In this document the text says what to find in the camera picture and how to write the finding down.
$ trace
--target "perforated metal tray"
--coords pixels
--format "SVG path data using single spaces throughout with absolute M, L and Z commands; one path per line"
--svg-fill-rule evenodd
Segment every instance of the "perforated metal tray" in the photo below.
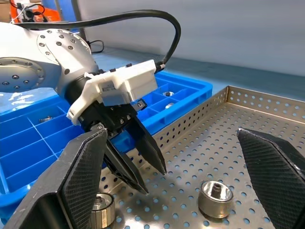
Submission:
M 236 137 L 238 127 L 290 141 L 305 156 L 305 103 L 230 87 L 157 133 L 168 173 L 163 176 L 136 150 L 128 153 L 149 189 L 144 196 L 102 171 L 100 190 L 115 196 L 112 229 L 272 229 L 252 189 Z M 234 193 L 234 210 L 222 220 L 198 210 L 202 180 L 218 180 Z

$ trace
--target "metal bushing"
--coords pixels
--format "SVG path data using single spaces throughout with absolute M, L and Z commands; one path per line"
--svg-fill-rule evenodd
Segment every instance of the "metal bushing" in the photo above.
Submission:
M 91 229 L 106 228 L 115 219 L 114 198 L 108 193 L 98 193 L 94 201 L 89 225 Z
M 229 215 L 233 193 L 226 185 L 218 181 L 205 181 L 199 190 L 198 207 L 201 212 L 219 219 Z

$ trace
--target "blue plastic tray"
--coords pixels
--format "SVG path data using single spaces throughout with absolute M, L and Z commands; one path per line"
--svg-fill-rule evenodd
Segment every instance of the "blue plastic tray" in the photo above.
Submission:
M 156 75 L 158 89 L 144 96 L 148 107 L 138 117 L 153 135 L 212 95 L 212 85 L 170 73 Z M 174 95 L 166 97 L 164 92 Z M 0 218 L 8 220 L 38 176 L 83 133 L 66 117 L 69 105 L 58 96 L 0 115 Z M 40 123 L 39 120 L 52 117 Z M 134 148 L 125 131 L 112 141 L 121 152 Z

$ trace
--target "perforated sheet metal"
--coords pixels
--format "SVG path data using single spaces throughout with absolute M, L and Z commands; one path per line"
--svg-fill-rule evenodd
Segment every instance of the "perforated sheet metal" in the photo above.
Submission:
M 100 190 L 112 193 L 116 201 L 110 228 L 274 228 L 252 189 L 236 130 L 242 126 L 288 139 L 305 156 L 304 114 L 303 102 L 227 87 L 154 136 L 167 163 L 165 176 L 136 150 L 129 152 L 149 195 L 102 171 Z M 202 180 L 218 180 L 233 191 L 234 209 L 227 218 L 214 220 L 199 212 Z

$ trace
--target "orange machine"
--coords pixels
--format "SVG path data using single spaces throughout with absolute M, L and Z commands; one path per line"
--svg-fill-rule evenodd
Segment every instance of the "orange machine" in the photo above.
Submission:
M 15 4 L 14 0 L 11 0 L 11 3 L 12 4 L 10 6 L 10 15 L 11 15 L 11 18 L 16 18 L 19 13 L 17 12 L 17 9 L 15 7 L 13 7 L 13 5 Z M 29 8 L 29 10 L 31 10 L 32 12 L 43 12 L 43 7 L 38 5 L 38 8 L 36 8 L 36 9 Z M 45 8 L 43 15 L 48 21 L 61 21 L 61 17 L 56 10 Z M 34 18 L 35 18 L 35 21 L 37 21 L 37 22 L 43 22 L 42 15 L 35 15 Z M 14 20 L 14 22 L 18 23 L 21 21 L 19 20 L 19 18 L 17 18 Z

